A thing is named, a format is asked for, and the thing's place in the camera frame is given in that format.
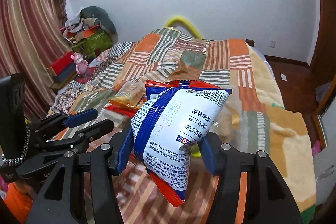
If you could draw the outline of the red noodle snack bag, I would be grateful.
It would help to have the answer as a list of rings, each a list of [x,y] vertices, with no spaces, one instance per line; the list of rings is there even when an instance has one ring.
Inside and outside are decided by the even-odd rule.
[[[136,112],[138,111],[138,109],[136,107],[128,107],[128,106],[119,106],[119,105],[109,105],[107,107],[105,107],[106,110],[118,113],[118,114],[122,114],[124,116],[127,116],[129,118],[132,118]]]

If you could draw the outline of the shaqima pastry clear packet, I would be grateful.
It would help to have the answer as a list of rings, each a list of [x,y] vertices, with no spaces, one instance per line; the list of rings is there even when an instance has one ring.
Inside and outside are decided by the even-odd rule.
[[[135,109],[145,92],[145,84],[128,81],[120,88],[120,90],[108,100],[111,105],[125,108]]]

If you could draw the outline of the blue white snack bag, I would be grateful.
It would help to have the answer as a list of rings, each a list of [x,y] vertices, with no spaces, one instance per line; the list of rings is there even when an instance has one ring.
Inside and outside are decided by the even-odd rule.
[[[133,152],[174,207],[186,199],[190,148],[200,143],[231,89],[197,80],[145,82],[146,102],[131,119]]]

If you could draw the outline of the pink plush toy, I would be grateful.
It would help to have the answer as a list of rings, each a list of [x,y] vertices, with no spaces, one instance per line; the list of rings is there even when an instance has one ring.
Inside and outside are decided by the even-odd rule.
[[[75,52],[73,55],[71,55],[71,59],[75,63],[77,75],[84,76],[87,73],[88,62],[84,59],[82,54]]]

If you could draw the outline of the red gift box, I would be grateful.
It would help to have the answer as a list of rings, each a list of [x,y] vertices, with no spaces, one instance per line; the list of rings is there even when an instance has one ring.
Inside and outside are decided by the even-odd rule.
[[[60,58],[55,60],[48,68],[47,72],[51,77],[57,76],[60,72],[62,72],[68,65],[73,63],[73,59],[71,56],[73,55],[72,51],[64,53]]]

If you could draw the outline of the clear plastic storage bin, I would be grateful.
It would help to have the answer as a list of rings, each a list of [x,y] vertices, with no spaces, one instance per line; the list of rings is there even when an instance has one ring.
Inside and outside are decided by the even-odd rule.
[[[248,152],[248,118],[243,111],[237,87],[229,86],[232,90],[221,112],[217,116],[210,131],[216,133],[222,143],[229,143],[237,150]]]

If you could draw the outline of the green gift bag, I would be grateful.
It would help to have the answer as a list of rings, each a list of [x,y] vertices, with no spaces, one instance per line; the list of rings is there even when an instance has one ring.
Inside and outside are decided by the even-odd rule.
[[[109,34],[99,29],[91,36],[74,43],[71,49],[73,52],[80,53],[85,59],[93,59],[111,46],[112,40]]]

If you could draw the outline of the striped red curtain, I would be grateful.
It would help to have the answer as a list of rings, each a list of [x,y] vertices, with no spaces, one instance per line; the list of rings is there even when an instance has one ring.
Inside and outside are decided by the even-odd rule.
[[[55,101],[47,68],[69,51],[60,29],[65,0],[1,0],[1,76],[23,73],[25,115],[46,116]]]

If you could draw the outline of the patchwork striped bed quilt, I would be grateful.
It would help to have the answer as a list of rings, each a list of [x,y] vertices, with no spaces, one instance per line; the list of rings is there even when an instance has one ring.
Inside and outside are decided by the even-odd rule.
[[[58,92],[50,113],[76,113],[96,108],[106,111],[112,98],[128,81],[229,88],[222,117],[238,114],[238,125],[217,125],[214,132],[237,142],[244,152],[269,151],[269,118],[257,91],[257,74],[268,69],[243,40],[200,40],[173,28],[161,28],[139,42],[113,46],[98,57],[94,78],[73,80]],[[185,202],[171,205],[145,167],[135,158],[114,180],[125,223],[205,223],[214,201],[218,179],[205,170],[198,157],[191,169]]]

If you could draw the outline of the yellow bed headboard hoop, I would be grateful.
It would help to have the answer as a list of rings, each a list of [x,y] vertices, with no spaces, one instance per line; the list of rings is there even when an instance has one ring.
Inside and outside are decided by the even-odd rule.
[[[194,38],[202,39],[201,34],[195,28],[195,26],[191,22],[189,22],[185,17],[180,15],[172,16],[171,18],[169,18],[165,23],[164,27],[173,27],[176,24],[183,26]]]

